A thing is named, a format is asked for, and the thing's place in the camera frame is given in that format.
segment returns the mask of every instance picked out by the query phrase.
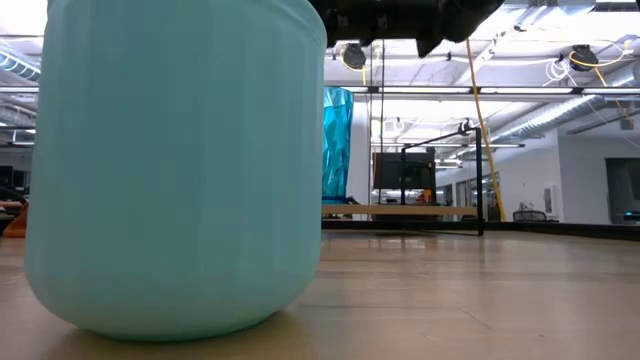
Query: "pipe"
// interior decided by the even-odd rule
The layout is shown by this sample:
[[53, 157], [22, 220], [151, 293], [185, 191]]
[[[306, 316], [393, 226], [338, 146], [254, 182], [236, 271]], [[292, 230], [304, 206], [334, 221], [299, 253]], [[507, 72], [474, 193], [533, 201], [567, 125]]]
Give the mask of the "pipe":
[[28, 116], [26, 113], [20, 113], [17, 110], [2, 107], [0, 105], [0, 121], [9, 125], [18, 126], [35, 126], [35, 119]]
[[[598, 86], [599, 81], [589, 86]], [[640, 60], [607, 76], [607, 81], [612, 87], [640, 86]], [[510, 137], [524, 138], [541, 134], [588, 115], [594, 110], [602, 110], [606, 105], [604, 97], [599, 95], [582, 96], [562, 103], [545, 105], [495, 132], [491, 142], [504, 141]]]

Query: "black metal frame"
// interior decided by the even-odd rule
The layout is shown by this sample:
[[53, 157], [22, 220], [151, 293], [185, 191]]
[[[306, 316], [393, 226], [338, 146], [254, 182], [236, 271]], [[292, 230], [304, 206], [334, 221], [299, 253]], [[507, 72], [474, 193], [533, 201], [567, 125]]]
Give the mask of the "black metal frame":
[[[406, 178], [405, 178], [405, 167], [406, 167], [406, 158], [407, 158], [407, 150], [409, 149], [413, 149], [415, 147], [420, 147], [420, 146], [424, 146], [424, 145], [429, 145], [430, 143], [434, 143], [434, 142], [438, 142], [441, 140], [445, 140], [448, 138], [452, 138], [454, 136], [467, 136], [469, 135], [469, 132], [471, 131], [475, 131], [475, 135], [476, 135], [476, 181], [477, 181], [477, 191], [478, 191], [478, 199], [477, 199], [477, 206], [478, 206], [478, 214], [477, 214], [477, 225], [478, 225], [478, 236], [482, 236], [484, 235], [484, 204], [483, 204], [483, 199], [482, 199], [482, 129], [481, 128], [473, 128], [470, 129], [468, 131], [465, 130], [459, 130], [455, 133], [451, 133], [448, 135], [444, 135], [444, 136], [440, 136], [438, 138], [435, 139], [431, 139], [431, 140], [427, 140], [427, 141], [423, 141], [421, 143], [417, 143], [417, 144], [407, 144], [406, 146], [404, 146], [402, 148], [402, 154], [400, 155], [400, 204], [401, 205], [406, 205], [407, 204], [407, 198], [406, 198]], [[435, 184], [432, 182], [431, 183], [431, 187], [435, 188]], [[432, 192], [433, 196], [435, 197], [436, 192], [435, 189]]]

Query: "computer monitor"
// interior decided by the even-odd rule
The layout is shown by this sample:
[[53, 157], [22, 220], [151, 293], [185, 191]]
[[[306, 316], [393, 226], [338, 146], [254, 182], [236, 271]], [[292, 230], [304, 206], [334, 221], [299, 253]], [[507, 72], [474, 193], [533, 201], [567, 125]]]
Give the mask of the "computer monitor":
[[[374, 154], [374, 187], [394, 190], [402, 187], [402, 154]], [[406, 190], [435, 189], [436, 165], [432, 152], [407, 153], [405, 157]]]

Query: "light fixture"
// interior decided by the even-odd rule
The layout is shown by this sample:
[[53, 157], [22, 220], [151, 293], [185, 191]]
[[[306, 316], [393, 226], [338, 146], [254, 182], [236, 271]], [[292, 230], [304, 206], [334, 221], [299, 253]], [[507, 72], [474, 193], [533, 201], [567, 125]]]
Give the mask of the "light fixture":
[[518, 95], [540, 95], [540, 94], [570, 94], [573, 88], [565, 87], [487, 87], [480, 89], [481, 94], [518, 94]]
[[354, 86], [354, 87], [347, 86], [347, 87], [342, 87], [342, 89], [345, 89], [354, 94], [366, 94], [369, 91], [369, 88], [364, 86]]
[[492, 149], [505, 149], [505, 148], [523, 148], [525, 147], [524, 144], [491, 144], [490, 145]]
[[37, 94], [37, 86], [0, 86], [0, 94]]
[[462, 164], [462, 160], [440, 160], [440, 159], [436, 159], [435, 160], [436, 164], [443, 164], [443, 163], [447, 163], [447, 164], [457, 164], [460, 165]]
[[[384, 146], [384, 147], [392, 147], [392, 148], [403, 148], [411, 143], [389, 143], [389, 144], [381, 144], [380, 142], [374, 142], [374, 146]], [[426, 145], [420, 145], [419, 147], [435, 147], [435, 148], [464, 148], [467, 147], [465, 144], [449, 144], [449, 143], [431, 143]]]
[[608, 88], [586, 88], [582, 91], [587, 95], [640, 95], [640, 88], [637, 87], [608, 87]]
[[344, 64], [352, 70], [362, 70], [367, 63], [367, 56], [359, 44], [350, 43], [342, 53]]
[[469, 94], [469, 87], [385, 86], [385, 94]]

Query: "metal pole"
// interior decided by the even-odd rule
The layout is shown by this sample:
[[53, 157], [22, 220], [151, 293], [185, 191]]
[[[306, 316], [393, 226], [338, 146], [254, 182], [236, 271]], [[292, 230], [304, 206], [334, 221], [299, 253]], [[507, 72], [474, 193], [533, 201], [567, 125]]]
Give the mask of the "metal pole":
[[407, 199], [405, 195], [406, 179], [405, 179], [405, 162], [407, 161], [407, 149], [402, 149], [400, 154], [400, 204], [406, 205]]
[[482, 201], [482, 129], [476, 128], [476, 204], [478, 206], [478, 236], [484, 235], [484, 204]]

